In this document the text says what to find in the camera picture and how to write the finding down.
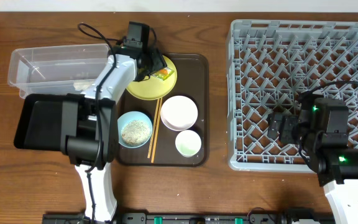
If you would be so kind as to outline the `small white cup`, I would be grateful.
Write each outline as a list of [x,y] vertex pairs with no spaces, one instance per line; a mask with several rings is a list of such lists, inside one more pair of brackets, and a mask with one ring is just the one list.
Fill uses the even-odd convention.
[[180,132],[175,139],[175,147],[183,157],[193,157],[201,149],[201,138],[192,130]]

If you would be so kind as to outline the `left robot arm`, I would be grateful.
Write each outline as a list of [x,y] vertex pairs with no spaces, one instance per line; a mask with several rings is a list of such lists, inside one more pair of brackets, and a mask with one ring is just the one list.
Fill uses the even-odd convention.
[[[79,101],[63,102],[62,152],[80,176],[88,223],[110,222],[116,212],[111,180],[113,152],[118,147],[116,103],[131,82],[142,82],[166,66],[156,47],[113,47],[102,72],[82,91]],[[68,113],[82,108],[91,110],[84,119],[96,128],[92,138],[79,137],[78,126],[72,126],[68,119]]]

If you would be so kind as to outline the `rice food scraps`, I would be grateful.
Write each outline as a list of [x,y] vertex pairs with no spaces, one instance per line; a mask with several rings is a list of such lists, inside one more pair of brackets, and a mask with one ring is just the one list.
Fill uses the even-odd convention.
[[149,125],[142,120],[133,120],[121,130],[121,138],[126,146],[138,147],[147,142],[151,135]]

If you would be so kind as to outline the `pink white bowl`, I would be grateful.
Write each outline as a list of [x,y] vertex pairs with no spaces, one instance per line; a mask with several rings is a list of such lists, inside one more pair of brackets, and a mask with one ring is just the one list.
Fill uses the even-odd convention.
[[167,128],[173,131],[184,131],[196,123],[198,108],[189,97],[173,96],[163,103],[160,117]]

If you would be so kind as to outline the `green snack wrapper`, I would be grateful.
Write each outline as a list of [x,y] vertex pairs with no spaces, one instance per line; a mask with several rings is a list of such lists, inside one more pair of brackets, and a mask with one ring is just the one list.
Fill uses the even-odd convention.
[[159,70],[159,71],[157,71],[157,72],[154,72],[154,73],[152,74],[152,76],[155,77],[155,78],[158,78],[158,79],[160,79],[160,80],[165,81],[165,80],[168,79],[171,75],[173,75],[174,72],[175,72],[175,71],[172,70],[171,68],[165,67],[165,68],[163,68],[163,69],[161,69],[161,70]]

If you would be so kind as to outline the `light blue bowl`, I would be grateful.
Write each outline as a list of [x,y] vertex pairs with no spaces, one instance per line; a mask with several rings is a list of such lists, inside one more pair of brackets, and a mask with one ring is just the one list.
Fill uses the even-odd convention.
[[152,122],[151,122],[150,118],[146,114],[141,113],[139,111],[130,111],[130,112],[127,112],[127,113],[123,114],[118,119],[117,125],[118,125],[118,131],[119,131],[119,144],[124,146],[124,147],[126,147],[126,148],[137,148],[137,147],[129,147],[129,146],[126,146],[124,144],[124,142],[122,141],[122,138],[121,138],[121,130],[127,123],[129,123],[129,122],[131,122],[133,120],[136,120],[136,119],[145,121],[149,125],[150,130],[151,130],[151,134],[152,134]]

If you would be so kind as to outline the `white tissue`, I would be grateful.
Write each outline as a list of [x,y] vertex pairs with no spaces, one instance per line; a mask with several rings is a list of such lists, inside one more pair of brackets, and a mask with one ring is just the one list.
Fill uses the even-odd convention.
[[73,83],[73,87],[76,91],[84,91],[91,87],[94,80],[77,80]]

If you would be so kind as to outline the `wooden chopstick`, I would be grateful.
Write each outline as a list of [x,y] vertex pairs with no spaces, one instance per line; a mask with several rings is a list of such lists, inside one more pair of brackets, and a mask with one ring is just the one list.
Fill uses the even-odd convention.
[[157,115],[157,122],[156,122],[156,128],[155,128],[155,133],[154,133],[154,140],[153,140],[153,146],[152,146],[152,155],[151,155],[151,163],[154,163],[155,160],[155,151],[156,151],[156,147],[157,147],[157,139],[158,139],[158,129],[160,126],[160,114],[161,114],[161,108],[162,108],[162,101],[163,98],[160,98],[160,105],[159,105],[159,111],[158,111],[158,115]]
[[150,159],[152,155],[152,146],[153,146],[153,140],[154,140],[154,133],[156,128],[156,122],[157,122],[157,115],[159,111],[159,105],[160,105],[160,98],[157,99],[157,104],[155,108],[155,114],[154,114],[154,120],[153,120],[153,126],[152,126],[152,135],[150,137],[150,144],[149,144],[149,150],[147,154],[147,158]]

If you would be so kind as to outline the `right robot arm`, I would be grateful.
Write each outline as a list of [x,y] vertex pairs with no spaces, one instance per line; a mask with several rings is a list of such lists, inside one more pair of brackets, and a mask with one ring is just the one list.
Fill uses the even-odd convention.
[[298,115],[269,114],[267,135],[307,155],[336,223],[358,223],[358,149],[347,144],[349,109],[342,100],[315,94],[300,103]]

